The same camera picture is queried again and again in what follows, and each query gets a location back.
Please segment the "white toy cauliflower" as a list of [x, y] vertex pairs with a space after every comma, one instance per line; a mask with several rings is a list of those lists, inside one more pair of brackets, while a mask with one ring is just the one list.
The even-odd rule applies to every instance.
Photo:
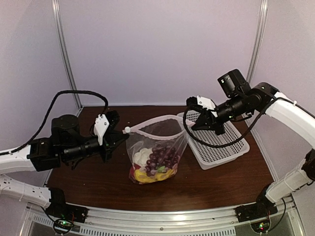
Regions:
[[133, 156], [133, 163], [142, 167], [145, 166], [152, 154], [152, 148], [143, 148], [139, 152], [136, 152]]

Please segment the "red toy bell pepper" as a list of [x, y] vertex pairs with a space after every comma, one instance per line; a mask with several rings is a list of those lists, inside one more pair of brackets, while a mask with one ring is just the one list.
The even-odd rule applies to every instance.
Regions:
[[134, 171], [135, 171], [135, 168], [134, 168], [134, 167], [131, 167], [131, 168], [130, 168], [130, 171], [129, 171], [129, 178], [130, 178], [130, 179], [135, 179], [135, 177], [134, 177]]

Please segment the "clear zip top bag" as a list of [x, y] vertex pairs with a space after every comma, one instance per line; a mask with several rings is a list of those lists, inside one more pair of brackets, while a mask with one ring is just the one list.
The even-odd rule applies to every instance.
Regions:
[[188, 144], [184, 125], [193, 125], [176, 115], [164, 115], [125, 127], [126, 150], [131, 161], [129, 178], [149, 184], [173, 177]]

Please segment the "yellow toy fruit front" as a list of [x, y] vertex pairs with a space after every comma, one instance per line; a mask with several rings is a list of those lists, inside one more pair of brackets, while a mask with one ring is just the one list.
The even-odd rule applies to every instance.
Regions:
[[141, 184], [153, 183], [157, 182], [157, 179], [154, 177], [148, 177], [146, 173], [135, 170], [134, 171], [134, 178], [136, 181], [140, 182]]

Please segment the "yellow toy fruit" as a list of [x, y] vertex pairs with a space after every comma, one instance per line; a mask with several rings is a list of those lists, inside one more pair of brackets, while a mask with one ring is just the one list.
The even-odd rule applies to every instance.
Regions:
[[170, 177], [172, 177], [173, 175], [175, 175], [177, 172], [177, 170], [173, 170], [173, 169], [169, 169], [167, 172], [165, 173], [157, 173], [156, 174], [156, 179], [158, 181], [163, 181], [163, 180], [166, 180]]
[[153, 183], [157, 182], [157, 179], [154, 177], [148, 177], [146, 173], [135, 170], [134, 171], [134, 178], [136, 181], [140, 182], [141, 184]]

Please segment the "dark red toy grapes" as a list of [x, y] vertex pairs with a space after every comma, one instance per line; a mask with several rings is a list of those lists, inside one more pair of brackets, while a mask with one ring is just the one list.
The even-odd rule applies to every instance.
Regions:
[[148, 177], [152, 177], [157, 173], [165, 173], [169, 169], [175, 169], [181, 158], [171, 145], [156, 145], [152, 148], [152, 152], [145, 165], [145, 172]]

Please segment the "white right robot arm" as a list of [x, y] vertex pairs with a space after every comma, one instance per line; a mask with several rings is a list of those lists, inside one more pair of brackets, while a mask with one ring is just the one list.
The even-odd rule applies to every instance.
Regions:
[[267, 217], [277, 212], [275, 206], [277, 201], [311, 184], [315, 179], [315, 117], [268, 83], [262, 82], [251, 88], [238, 69], [231, 70], [218, 78], [218, 83], [228, 98], [224, 103], [215, 105], [211, 99], [199, 95], [186, 100], [188, 110], [200, 113], [194, 125], [191, 128], [185, 128], [192, 139], [210, 148], [231, 146], [244, 139], [253, 127], [250, 126], [235, 141], [223, 145], [208, 144], [194, 136], [192, 131], [208, 130], [221, 135], [225, 132], [226, 122], [238, 122], [237, 117], [243, 114], [251, 118], [255, 111], [258, 111], [257, 119], [262, 115], [268, 115], [278, 120], [312, 147], [295, 169], [288, 172], [282, 179], [267, 185], [254, 204], [236, 208], [239, 221]]

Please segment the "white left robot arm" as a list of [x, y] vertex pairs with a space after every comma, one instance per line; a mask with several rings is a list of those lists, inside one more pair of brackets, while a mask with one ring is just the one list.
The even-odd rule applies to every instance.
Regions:
[[49, 138], [34, 139], [29, 144], [0, 154], [1, 194], [36, 204], [59, 218], [67, 218], [72, 206], [66, 203], [61, 189], [33, 186], [12, 179], [8, 174], [42, 172], [59, 168], [61, 164], [75, 169], [79, 162], [93, 155], [100, 155], [103, 161], [107, 161], [113, 151], [128, 139], [128, 134], [115, 129], [119, 120], [116, 112], [99, 115], [95, 119], [94, 134], [84, 137], [80, 134], [79, 120], [75, 115], [52, 119]]

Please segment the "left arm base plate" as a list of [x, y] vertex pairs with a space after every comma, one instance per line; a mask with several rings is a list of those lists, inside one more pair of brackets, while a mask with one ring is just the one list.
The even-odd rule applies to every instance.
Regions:
[[88, 209], [86, 207], [70, 204], [50, 204], [50, 206], [45, 209], [45, 212], [50, 216], [66, 219], [71, 222], [85, 223]]

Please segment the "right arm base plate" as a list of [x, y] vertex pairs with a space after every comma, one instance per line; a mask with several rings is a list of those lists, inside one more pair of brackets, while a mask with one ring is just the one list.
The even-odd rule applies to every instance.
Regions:
[[238, 222], [252, 221], [259, 218], [267, 217], [271, 214], [276, 214], [278, 209], [275, 205], [267, 206], [261, 203], [254, 203], [249, 205], [241, 205], [235, 208]]

